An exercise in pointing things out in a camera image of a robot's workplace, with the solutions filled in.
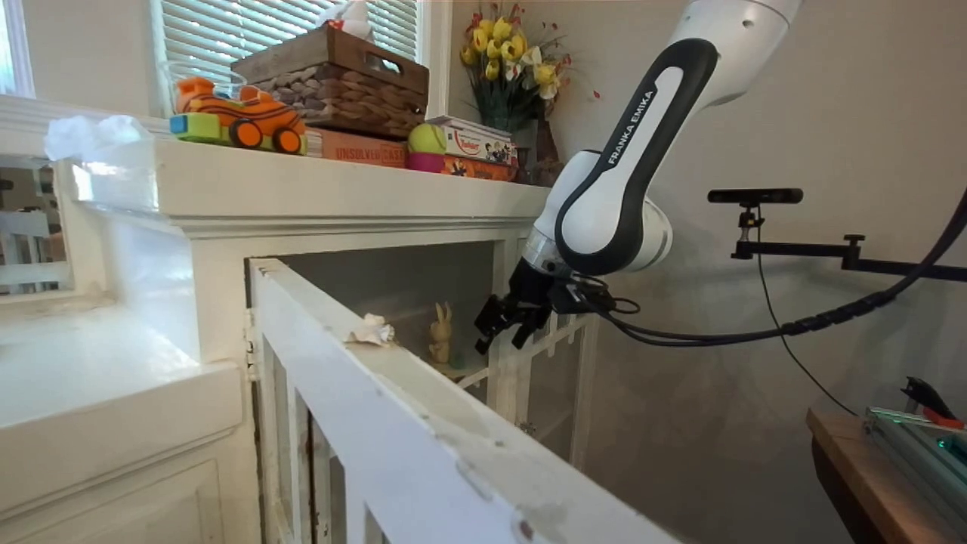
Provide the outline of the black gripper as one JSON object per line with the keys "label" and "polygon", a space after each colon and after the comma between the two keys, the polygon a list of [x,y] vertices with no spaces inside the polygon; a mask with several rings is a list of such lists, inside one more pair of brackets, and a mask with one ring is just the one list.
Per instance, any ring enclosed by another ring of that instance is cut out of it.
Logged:
{"label": "black gripper", "polygon": [[489,298],[473,319],[473,351],[485,353],[499,333],[518,325],[509,346],[523,348],[549,314],[613,313],[615,300],[596,279],[547,276],[518,260],[509,273],[505,300]]}

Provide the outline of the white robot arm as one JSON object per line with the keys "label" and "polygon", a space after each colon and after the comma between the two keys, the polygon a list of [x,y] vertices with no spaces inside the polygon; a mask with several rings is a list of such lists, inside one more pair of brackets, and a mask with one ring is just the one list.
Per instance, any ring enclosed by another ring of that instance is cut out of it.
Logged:
{"label": "white robot arm", "polygon": [[798,6],[800,0],[690,0],[605,148],[576,152],[554,182],[508,295],[489,298],[473,319],[481,353],[505,331],[523,348],[554,313],[581,308],[566,303],[581,279],[665,260],[673,230],[646,201],[650,182],[697,110],[741,97],[767,68]]}

